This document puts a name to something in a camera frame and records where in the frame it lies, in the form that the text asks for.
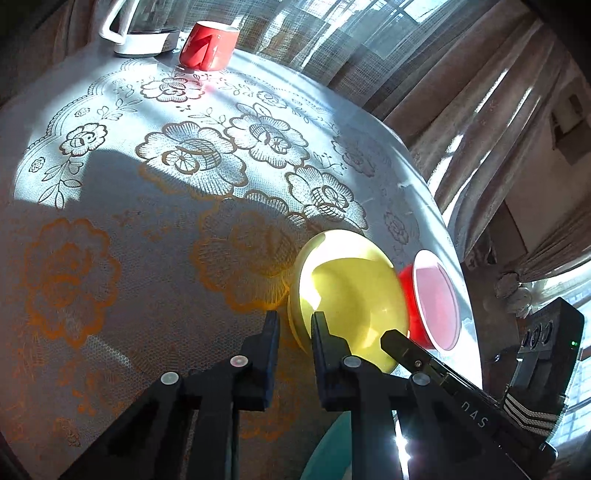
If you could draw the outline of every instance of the black device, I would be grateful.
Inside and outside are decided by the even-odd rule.
[[[322,406],[351,411],[353,480],[402,480],[392,411],[407,439],[411,480],[527,480],[513,459],[441,386],[445,368],[397,330],[381,338],[382,350],[403,365],[409,379],[382,373],[351,355],[343,338],[331,335],[322,312],[312,315],[312,348]]]
[[[562,298],[529,317],[502,406],[514,422],[540,440],[553,432],[564,410],[583,327],[584,316]]]
[[[548,390],[530,382],[524,391],[539,387],[532,390],[532,398],[556,399],[554,393],[563,392],[564,379],[572,375],[576,354],[573,360],[564,346],[580,342],[581,318],[565,304],[554,302],[531,319],[533,330],[541,325],[540,335],[531,343],[530,332],[524,355],[537,355],[537,368],[550,362],[550,375],[556,365],[563,368]],[[549,321],[552,327],[546,326]],[[311,323],[321,404],[329,411],[352,413],[353,480],[403,479],[393,410],[408,442],[410,480],[540,480],[556,460],[556,450],[514,421],[502,403],[399,331],[384,333],[381,346],[411,372],[409,379],[384,374],[351,355],[347,342],[330,334],[322,312],[315,312]],[[268,312],[262,332],[245,339],[239,355],[186,378],[165,373],[60,480],[178,478],[195,410],[199,414],[187,480],[235,480],[239,411],[263,411],[269,405],[278,338],[277,312]],[[536,350],[538,344],[545,349]],[[534,368],[530,377],[536,375]],[[0,466],[8,466],[10,480],[25,480],[26,472],[11,458],[0,456]]]
[[[187,478],[237,478],[239,411],[268,407],[278,347],[279,315],[267,312],[262,332],[247,337],[238,355],[185,378],[162,375],[60,480],[179,478],[195,410]]]

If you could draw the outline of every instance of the electric kettle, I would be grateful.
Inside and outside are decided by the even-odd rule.
[[[177,46],[190,0],[115,0],[100,26],[121,57],[153,57]],[[119,14],[119,31],[111,24]]]

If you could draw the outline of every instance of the brown curtain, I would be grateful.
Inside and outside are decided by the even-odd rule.
[[[518,0],[470,28],[386,117],[409,146],[460,260],[537,141],[570,56]]]
[[[44,12],[33,12],[21,31],[0,48],[0,105],[97,39],[109,4],[110,0],[67,0],[46,17],[40,16]]]

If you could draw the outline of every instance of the white lace tablecloth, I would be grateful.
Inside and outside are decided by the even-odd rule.
[[[480,384],[456,254],[396,135],[241,51],[221,72],[174,65],[99,41],[0,111],[0,430],[32,476],[56,478],[162,372],[235,353],[266,309],[283,313],[276,396],[241,438],[252,455],[311,441],[311,361],[284,305],[325,229],[365,235],[397,269],[422,248],[442,258],[463,319],[444,360]]]

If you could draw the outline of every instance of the window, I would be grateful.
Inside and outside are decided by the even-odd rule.
[[[573,292],[564,299],[585,316],[585,327],[581,348],[591,346],[591,288],[586,291]],[[579,362],[567,390],[568,409],[562,418],[556,432],[549,440],[558,450],[560,446],[578,439],[591,430],[591,358]]]

